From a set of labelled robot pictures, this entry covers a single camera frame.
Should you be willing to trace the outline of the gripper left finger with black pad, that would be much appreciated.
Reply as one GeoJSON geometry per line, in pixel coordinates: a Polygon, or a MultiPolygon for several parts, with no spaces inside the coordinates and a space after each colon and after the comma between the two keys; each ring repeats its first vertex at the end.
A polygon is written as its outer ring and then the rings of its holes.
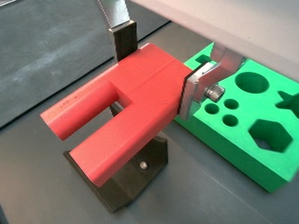
{"type": "Polygon", "coordinates": [[[130,19],[125,0],[97,0],[116,61],[137,50],[136,22],[130,19]]]}

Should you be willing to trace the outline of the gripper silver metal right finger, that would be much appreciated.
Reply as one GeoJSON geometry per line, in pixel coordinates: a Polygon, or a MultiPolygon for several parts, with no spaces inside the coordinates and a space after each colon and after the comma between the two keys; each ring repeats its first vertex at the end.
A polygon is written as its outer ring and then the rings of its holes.
{"type": "Polygon", "coordinates": [[[216,62],[212,65],[206,62],[198,66],[184,78],[181,86],[178,117],[188,119],[192,103],[201,103],[205,99],[217,102],[224,95],[225,89],[218,82],[228,78],[241,67],[245,57],[229,50],[224,45],[214,43],[209,58],[216,62]]]}

